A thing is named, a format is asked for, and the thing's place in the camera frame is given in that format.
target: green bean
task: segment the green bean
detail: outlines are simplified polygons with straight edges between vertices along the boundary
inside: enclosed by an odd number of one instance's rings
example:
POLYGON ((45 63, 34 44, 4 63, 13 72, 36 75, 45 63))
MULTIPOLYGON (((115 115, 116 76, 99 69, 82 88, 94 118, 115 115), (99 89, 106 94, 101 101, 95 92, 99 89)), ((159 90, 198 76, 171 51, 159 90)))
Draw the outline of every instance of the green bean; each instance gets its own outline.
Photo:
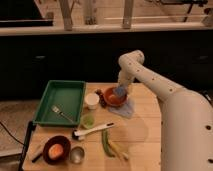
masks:
POLYGON ((108 146, 107 130, 102 131, 102 144, 103 144, 104 152, 106 153, 106 155, 109 157, 115 157, 115 155, 110 151, 109 146, 108 146))

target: orange bowl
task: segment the orange bowl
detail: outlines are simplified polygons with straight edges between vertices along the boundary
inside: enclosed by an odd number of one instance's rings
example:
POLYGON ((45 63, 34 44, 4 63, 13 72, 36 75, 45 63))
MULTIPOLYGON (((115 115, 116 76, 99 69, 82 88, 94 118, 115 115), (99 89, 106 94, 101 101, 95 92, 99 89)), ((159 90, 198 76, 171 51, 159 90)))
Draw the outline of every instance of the orange bowl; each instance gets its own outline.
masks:
POLYGON ((120 98, 117 97, 113 93, 114 88, 116 88, 116 87, 110 87, 105 90, 105 92, 103 93, 104 100, 109 106, 113 106, 113 107, 122 106, 127 100, 127 95, 120 97, 120 98))

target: plastic cup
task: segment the plastic cup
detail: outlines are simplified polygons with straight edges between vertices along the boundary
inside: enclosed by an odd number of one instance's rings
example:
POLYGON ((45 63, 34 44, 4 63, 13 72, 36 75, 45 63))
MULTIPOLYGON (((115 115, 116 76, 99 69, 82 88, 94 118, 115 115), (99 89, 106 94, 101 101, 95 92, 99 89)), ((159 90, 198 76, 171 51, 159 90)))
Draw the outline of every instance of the plastic cup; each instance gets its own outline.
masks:
POLYGON ((96 93, 89 93, 85 97, 85 103, 87 107, 91 110, 96 109, 99 103, 99 96, 96 93))
POLYGON ((90 129, 94 126, 95 119, 92 114, 84 114, 81 116, 81 126, 90 129))

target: metal fork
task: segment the metal fork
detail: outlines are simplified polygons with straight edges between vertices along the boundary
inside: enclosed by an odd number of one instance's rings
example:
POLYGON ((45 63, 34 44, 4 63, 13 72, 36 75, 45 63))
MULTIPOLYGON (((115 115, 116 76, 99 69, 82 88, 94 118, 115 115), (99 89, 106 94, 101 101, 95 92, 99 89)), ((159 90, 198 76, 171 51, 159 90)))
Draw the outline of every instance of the metal fork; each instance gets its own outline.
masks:
POLYGON ((55 112, 55 113, 61 115, 62 117, 66 118, 71 123, 75 123, 70 117, 68 117, 67 115, 65 115, 57 106, 53 105, 51 109, 52 109, 53 112, 55 112))

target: wooden table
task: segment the wooden table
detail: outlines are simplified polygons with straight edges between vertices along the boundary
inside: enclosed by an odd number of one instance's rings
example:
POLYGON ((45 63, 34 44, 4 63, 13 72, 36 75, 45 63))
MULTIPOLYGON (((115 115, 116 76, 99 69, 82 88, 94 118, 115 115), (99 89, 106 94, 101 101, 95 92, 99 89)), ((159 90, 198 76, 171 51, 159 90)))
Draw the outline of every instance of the wooden table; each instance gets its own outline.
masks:
MULTIPOLYGON (((115 83, 87 83, 86 92, 117 85, 115 83)), ((129 152, 129 161, 107 157, 104 153, 101 132, 90 134, 84 141, 71 139, 72 128, 41 127, 37 125, 31 138, 30 146, 23 163, 24 170, 39 171, 160 171, 160 141, 161 141, 161 112, 156 96, 143 84, 134 83, 129 95, 134 101, 134 114, 131 119, 110 113, 98 106, 92 113, 95 124, 113 122, 115 126, 108 129, 109 137, 129 152), (72 164, 69 160, 58 165, 48 165, 43 158, 35 163, 28 159, 28 155, 35 150, 37 144, 47 137, 64 135, 71 140, 71 148, 82 146, 85 149, 84 162, 80 165, 72 164)), ((82 114, 87 113, 84 106, 82 114)))

